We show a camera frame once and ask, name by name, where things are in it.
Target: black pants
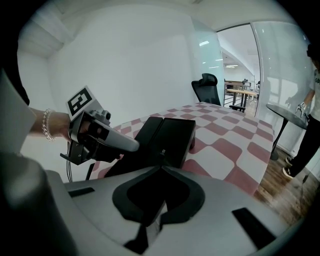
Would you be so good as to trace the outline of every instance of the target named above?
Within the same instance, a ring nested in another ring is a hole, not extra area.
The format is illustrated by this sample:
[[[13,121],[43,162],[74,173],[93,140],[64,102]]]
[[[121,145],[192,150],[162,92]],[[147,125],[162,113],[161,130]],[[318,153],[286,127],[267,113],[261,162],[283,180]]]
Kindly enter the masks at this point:
[[[298,154],[292,160],[291,176],[300,173],[320,147],[320,121],[309,115],[309,124],[302,139]]]

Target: white t-shirt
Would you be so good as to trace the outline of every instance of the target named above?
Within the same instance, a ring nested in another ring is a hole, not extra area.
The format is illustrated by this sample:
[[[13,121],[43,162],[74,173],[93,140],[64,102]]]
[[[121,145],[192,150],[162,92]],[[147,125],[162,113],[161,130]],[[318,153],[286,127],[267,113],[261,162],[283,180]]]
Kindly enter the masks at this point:
[[[310,83],[310,88],[314,90],[314,107],[311,111],[311,116],[320,122],[320,73],[316,69],[314,71],[313,82]]]

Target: checkered tablecloth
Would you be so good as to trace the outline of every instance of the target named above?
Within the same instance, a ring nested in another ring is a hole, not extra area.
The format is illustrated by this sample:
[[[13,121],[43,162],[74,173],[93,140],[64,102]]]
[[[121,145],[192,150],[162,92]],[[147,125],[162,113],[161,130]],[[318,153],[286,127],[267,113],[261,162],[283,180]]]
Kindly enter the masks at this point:
[[[114,127],[135,138],[149,117],[195,120],[195,146],[183,170],[230,182],[253,194],[266,171],[274,139],[271,124],[205,102],[169,109]],[[115,164],[96,162],[91,179],[103,178]]]

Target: doorway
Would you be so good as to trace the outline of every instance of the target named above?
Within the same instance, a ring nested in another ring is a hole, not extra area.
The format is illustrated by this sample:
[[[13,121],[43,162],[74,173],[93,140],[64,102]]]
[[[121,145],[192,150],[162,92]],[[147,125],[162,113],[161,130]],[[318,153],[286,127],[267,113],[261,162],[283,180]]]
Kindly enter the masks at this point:
[[[250,24],[217,33],[224,71],[224,107],[245,107],[254,117],[260,94],[260,63],[256,39]]]

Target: chair backrest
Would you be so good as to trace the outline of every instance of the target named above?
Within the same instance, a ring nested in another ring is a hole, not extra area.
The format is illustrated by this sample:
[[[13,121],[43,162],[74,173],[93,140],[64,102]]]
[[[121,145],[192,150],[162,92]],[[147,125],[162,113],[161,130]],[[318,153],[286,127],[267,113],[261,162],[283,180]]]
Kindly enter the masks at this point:
[[[221,106],[217,83],[218,80],[215,75],[203,73],[202,79],[199,81],[193,81],[191,85],[200,102],[207,102]]]

